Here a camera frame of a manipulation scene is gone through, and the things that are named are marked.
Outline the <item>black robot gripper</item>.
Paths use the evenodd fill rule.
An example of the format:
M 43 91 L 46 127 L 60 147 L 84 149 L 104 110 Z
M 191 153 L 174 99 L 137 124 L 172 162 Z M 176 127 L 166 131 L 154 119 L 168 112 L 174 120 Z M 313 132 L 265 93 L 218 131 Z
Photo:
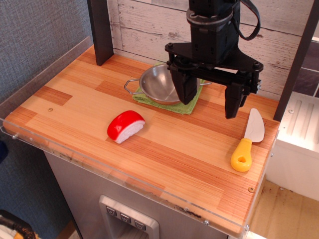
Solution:
M 197 94 L 197 78 L 226 85 L 225 116 L 236 117 L 248 94 L 261 86 L 263 64 L 238 46 L 237 23 L 192 25 L 191 42 L 168 43 L 168 68 L 179 100 L 188 105 Z

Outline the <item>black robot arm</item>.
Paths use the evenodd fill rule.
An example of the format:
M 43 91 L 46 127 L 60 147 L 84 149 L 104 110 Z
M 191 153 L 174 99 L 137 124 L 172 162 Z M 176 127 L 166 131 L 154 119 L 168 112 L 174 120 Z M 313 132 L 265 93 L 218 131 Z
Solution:
M 240 31 L 244 4 L 257 18 L 250 36 Z M 225 117 L 236 117 L 250 93 L 257 93 L 263 64 L 244 54 L 239 39 L 254 39 L 261 28 L 260 14 L 249 0 L 191 0 L 186 12 L 191 42 L 169 43 L 167 67 L 179 100 L 187 105 L 197 94 L 197 79 L 225 85 Z

